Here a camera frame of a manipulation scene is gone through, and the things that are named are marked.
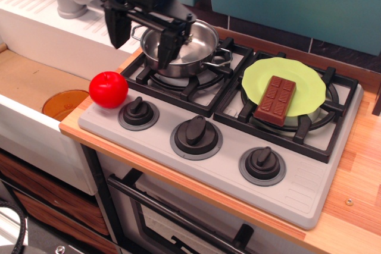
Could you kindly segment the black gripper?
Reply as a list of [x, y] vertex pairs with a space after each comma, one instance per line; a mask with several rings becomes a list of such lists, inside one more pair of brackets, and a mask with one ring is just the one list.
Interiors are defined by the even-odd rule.
[[102, 0], [111, 44], [116, 49], [130, 39], [135, 21], [160, 32], [157, 70], [167, 69], [184, 42], [191, 39], [196, 16], [179, 0]]

